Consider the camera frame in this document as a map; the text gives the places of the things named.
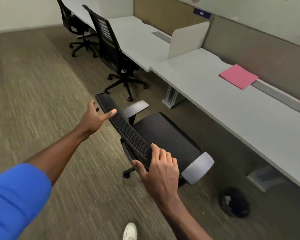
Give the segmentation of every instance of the hand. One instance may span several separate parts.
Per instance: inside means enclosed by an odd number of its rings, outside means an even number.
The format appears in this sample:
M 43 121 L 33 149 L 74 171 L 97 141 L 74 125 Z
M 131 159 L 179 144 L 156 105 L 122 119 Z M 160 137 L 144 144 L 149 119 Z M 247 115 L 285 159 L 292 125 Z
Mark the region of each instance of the hand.
M 100 129 L 105 120 L 110 119 L 117 113 L 117 110 L 113 109 L 108 113 L 98 115 L 97 112 L 99 111 L 99 108 L 95 108 L 95 105 L 96 102 L 94 100 L 91 100 L 88 103 L 87 111 L 84 113 L 82 119 L 75 128 L 75 130 L 79 130 L 79 132 L 84 136 L 84 140 L 88 139 L 90 135 Z
M 179 200 L 177 193 L 179 182 L 179 169 L 176 158 L 169 152 L 152 144 L 152 160 L 149 172 L 144 165 L 133 160 L 133 166 L 141 175 L 141 181 L 147 192 L 156 202 L 158 207 L 166 207 Z

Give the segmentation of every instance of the black office chair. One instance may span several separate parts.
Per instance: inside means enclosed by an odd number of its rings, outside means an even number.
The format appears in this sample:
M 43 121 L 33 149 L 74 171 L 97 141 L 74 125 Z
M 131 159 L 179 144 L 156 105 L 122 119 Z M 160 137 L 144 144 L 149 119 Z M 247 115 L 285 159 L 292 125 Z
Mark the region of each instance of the black office chair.
M 96 28 L 96 32 L 98 34 L 100 42 L 99 56 L 102 62 L 108 68 L 117 72 L 117 75 L 109 74 L 108 80 L 112 80 L 113 77 L 119 79 L 114 84 L 107 87 L 104 92 L 108 94 L 108 90 L 110 88 L 123 83 L 129 94 L 128 101 L 131 102 L 132 95 L 128 83 L 143 84 L 143 88 L 147 88 L 145 82 L 130 78 L 131 76 L 133 76 L 133 72 L 139 69 L 138 66 L 121 52 L 116 36 L 108 20 L 94 13 L 86 5 L 83 5 L 83 7 L 89 12 L 93 24 Z
M 179 187 L 185 183 L 194 184 L 214 164 L 212 157 L 206 152 L 201 154 L 200 147 L 163 113 L 155 113 L 134 123 L 136 114 L 149 106 L 145 101 L 139 101 L 121 111 L 105 93 L 97 94 L 96 99 L 104 113 L 117 109 L 117 113 L 109 121 L 120 134 L 121 145 L 131 163 L 132 160 L 141 161 L 149 171 L 151 144 L 154 143 L 177 159 Z M 122 176 L 129 178 L 133 171 L 134 167 L 125 170 Z
M 97 58 L 96 52 L 93 50 L 91 45 L 99 45 L 97 42 L 87 40 L 84 33 L 89 31 L 89 25 L 85 24 L 78 17 L 73 15 L 71 11 L 63 4 L 61 0 L 57 0 L 61 9 L 63 25 L 73 34 L 82 36 L 83 42 L 72 42 L 69 44 L 70 48 L 73 48 L 74 44 L 79 46 L 72 51 L 72 57 L 76 56 L 76 52 L 81 48 L 85 47 L 86 50 L 92 51 L 92 57 Z

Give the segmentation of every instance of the chair armrest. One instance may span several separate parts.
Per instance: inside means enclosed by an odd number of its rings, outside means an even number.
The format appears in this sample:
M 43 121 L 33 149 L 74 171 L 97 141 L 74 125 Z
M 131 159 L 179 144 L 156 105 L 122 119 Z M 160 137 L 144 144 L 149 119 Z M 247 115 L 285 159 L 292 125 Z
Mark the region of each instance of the chair armrest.
M 205 152 L 195 159 L 181 175 L 190 185 L 193 185 L 211 169 L 213 164 L 214 160 Z
M 141 100 L 139 102 L 136 102 L 135 104 L 130 105 L 128 108 L 126 108 L 123 113 L 127 119 L 131 118 L 132 116 L 135 116 L 136 114 L 140 113 L 141 111 L 148 108 L 149 105 Z

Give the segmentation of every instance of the white sneaker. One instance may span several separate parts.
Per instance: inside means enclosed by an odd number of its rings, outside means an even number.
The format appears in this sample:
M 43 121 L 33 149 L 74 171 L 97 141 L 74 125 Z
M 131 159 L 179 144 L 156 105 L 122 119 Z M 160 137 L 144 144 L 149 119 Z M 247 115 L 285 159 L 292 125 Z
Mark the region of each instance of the white sneaker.
M 134 223 L 130 222 L 126 225 L 123 232 L 123 240 L 137 240 L 137 227 Z

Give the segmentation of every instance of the pink folder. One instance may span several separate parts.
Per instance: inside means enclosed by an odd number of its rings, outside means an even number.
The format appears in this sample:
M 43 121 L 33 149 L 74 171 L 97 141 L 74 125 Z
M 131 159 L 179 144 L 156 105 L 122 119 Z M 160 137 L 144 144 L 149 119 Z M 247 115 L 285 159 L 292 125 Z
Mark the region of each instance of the pink folder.
M 219 75 L 242 90 L 258 79 L 255 74 L 248 72 L 238 64 L 226 69 Z

